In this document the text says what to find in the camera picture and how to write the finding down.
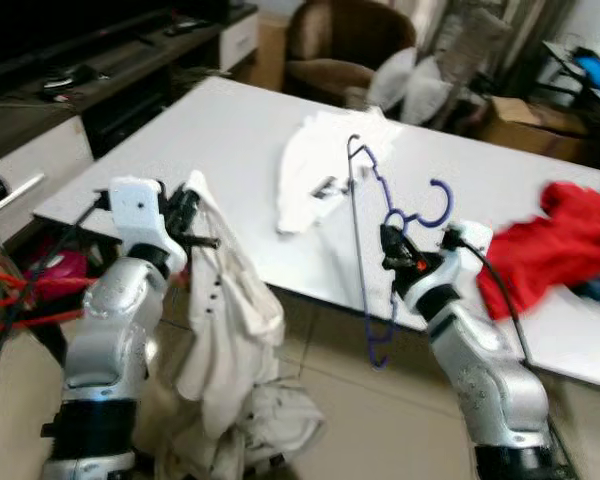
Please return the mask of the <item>dark television console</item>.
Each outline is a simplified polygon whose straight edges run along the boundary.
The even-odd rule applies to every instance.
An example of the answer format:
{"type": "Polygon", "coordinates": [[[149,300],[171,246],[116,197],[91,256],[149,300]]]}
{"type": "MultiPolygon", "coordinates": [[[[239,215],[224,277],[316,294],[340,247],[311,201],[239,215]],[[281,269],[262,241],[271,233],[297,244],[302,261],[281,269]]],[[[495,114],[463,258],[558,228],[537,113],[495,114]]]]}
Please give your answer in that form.
{"type": "Polygon", "coordinates": [[[259,45],[259,6],[186,35],[143,29],[84,59],[96,78],[45,102],[39,79],[0,96],[0,244],[35,229],[34,211],[209,74],[240,76],[259,45]]]}

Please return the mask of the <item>red clothes hanger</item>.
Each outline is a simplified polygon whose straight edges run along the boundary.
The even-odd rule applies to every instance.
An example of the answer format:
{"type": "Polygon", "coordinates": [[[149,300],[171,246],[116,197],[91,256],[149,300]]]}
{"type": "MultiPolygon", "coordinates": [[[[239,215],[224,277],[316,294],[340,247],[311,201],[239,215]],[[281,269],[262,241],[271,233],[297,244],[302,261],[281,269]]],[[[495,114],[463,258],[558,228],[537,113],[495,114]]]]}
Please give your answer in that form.
{"type": "MultiPolygon", "coordinates": [[[[36,285],[38,285],[38,287],[44,287],[44,285],[71,285],[71,287],[86,288],[89,287],[89,285],[93,285],[95,282],[96,278],[85,278],[85,276],[67,276],[67,278],[36,280],[36,285]]],[[[0,284],[2,284],[3,287],[24,287],[26,283],[27,280],[24,278],[24,276],[0,273],[0,284]]],[[[0,307],[15,305],[17,302],[16,294],[9,294],[7,298],[0,300],[0,307]]],[[[81,316],[82,308],[76,308],[76,310],[62,312],[62,314],[52,314],[40,317],[32,317],[32,319],[27,320],[18,320],[15,323],[15,328],[31,328],[31,326],[67,323],[67,321],[75,320],[77,317],[81,316]]]]}

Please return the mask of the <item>white table black edge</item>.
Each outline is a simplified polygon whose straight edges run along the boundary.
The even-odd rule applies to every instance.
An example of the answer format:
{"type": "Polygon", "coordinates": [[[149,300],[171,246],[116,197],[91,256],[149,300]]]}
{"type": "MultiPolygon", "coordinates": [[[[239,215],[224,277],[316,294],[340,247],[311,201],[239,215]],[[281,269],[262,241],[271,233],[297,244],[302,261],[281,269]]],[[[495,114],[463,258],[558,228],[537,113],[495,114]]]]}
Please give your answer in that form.
{"type": "MultiPolygon", "coordinates": [[[[230,79],[209,79],[171,109],[36,206],[40,219],[70,224],[116,177],[158,179],[175,188],[198,170],[265,283],[333,314],[347,338],[363,343],[365,310],[390,315],[392,276],[381,266],[378,227],[384,211],[377,186],[358,189],[300,236],[277,232],[276,191],[288,138],[323,106],[230,79]]],[[[564,161],[408,125],[379,160],[401,209],[436,218],[454,193],[452,219],[501,228],[538,214],[547,183],[564,180],[600,189],[600,172],[564,161]]]]}

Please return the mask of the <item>white garment with label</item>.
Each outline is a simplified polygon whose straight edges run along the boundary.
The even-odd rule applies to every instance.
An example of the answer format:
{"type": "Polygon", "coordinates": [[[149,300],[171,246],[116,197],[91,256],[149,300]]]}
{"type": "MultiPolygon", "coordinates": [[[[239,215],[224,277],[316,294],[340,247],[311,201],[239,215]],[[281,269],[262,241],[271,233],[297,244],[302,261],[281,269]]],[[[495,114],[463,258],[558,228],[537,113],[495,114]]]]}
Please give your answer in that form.
{"type": "Polygon", "coordinates": [[[349,140],[367,146],[379,160],[393,151],[404,124],[384,118],[382,111],[318,111],[306,116],[283,147],[278,174],[276,230],[304,233],[340,206],[350,174],[369,172],[367,156],[349,161],[349,140]]]}

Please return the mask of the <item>red shirt white stripe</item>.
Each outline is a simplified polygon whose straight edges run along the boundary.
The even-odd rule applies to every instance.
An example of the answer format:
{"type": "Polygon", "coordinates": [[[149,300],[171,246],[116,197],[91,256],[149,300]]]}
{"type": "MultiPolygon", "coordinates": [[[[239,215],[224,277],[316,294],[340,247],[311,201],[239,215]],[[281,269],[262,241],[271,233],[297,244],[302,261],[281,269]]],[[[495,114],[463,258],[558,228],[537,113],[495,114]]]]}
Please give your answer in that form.
{"type": "Polygon", "coordinates": [[[547,184],[541,216],[495,234],[487,259],[505,280],[514,306],[501,296],[491,271],[478,276],[489,316],[523,314],[556,285],[579,285],[600,276],[600,192],[565,182],[547,184]]]}

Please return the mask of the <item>pink bag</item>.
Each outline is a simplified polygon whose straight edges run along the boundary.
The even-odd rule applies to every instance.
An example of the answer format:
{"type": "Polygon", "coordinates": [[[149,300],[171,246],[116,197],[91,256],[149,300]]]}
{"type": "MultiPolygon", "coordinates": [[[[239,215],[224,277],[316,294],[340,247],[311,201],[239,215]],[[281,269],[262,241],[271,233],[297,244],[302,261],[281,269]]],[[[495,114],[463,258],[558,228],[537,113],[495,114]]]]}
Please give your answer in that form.
{"type": "Polygon", "coordinates": [[[85,253],[62,250],[50,257],[38,285],[32,292],[36,300],[58,300],[88,288],[93,279],[88,275],[89,261],[85,253]]]}

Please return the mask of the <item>white pillow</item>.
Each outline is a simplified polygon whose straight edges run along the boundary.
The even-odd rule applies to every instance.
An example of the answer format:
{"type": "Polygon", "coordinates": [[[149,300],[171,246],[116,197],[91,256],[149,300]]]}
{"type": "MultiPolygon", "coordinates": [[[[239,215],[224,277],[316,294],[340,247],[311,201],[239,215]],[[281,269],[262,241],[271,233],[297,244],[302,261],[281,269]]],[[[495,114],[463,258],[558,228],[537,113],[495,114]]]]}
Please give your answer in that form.
{"type": "Polygon", "coordinates": [[[424,125],[440,113],[451,88],[451,84],[442,77],[436,55],[420,61],[411,70],[405,84],[400,122],[424,125]]]}
{"type": "Polygon", "coordinates": [[[396,52],[376,70],[367,92],[367,104],[379,110],[390,111],[405,100],[408,82],[416,67],[416,47],[396,52]]]}

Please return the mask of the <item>purple clothes hanger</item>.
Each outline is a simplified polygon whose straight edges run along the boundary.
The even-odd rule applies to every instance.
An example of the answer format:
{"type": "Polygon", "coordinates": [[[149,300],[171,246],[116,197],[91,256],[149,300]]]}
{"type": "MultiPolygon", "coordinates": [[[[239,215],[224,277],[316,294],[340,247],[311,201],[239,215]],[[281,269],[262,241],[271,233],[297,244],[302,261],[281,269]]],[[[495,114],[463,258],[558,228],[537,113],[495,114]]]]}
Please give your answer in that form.
{"type": "Polygon", "coordinates": [[[370,307],[370,288],[367,279],[367,269],[363,264],[364,260],[368,259],[367,253],[364,252],[364,244],[361,242],[360,228],[360,207],[359,189],[369,182],[372,191],[379,193],[379,197],[384,201],[386,214],[383,215],[381,224],[383,227],[395,227],[397,234],[393,243],[400,243],[402,246],[408,247],[408,250],[413,250],[414,244],[409,241],[408,233],[410,225],[418,224],[423,228],[438,228],[446,223],[454,210],[454,192],[443,180],[433,178],[429,182],[429,187],[441,189],[445,204],[443,211],[436,219],[424,219],[419,212],[408,212],[395,204],[390,188],[390,182],[381,174],[379,169],[379,160],[374,151],[367,142],[361,140],[359,134],[351,134],[346,142],[347,150],[347,182],[346,193],[349,196],[351,211],[352,211],[352,234],[354,234],[354,246],[356,253],[356,265],[358,265],[358,279],[361,302],[363,302],[363,321],[364,333],[367,338],[367,357],[370,366],[374,370],[386,369],[390,357],[387,355],[378,355],[377,348],[388,344],[393,339],[393,326],[399,319],[399,306],[395,301],[388,300],[387,305],[390,306],[390,316],[386,321],[386,328],[382,333],[374,332],[373,325],[376,324],[376,317],[372,315],[370,307]]]}

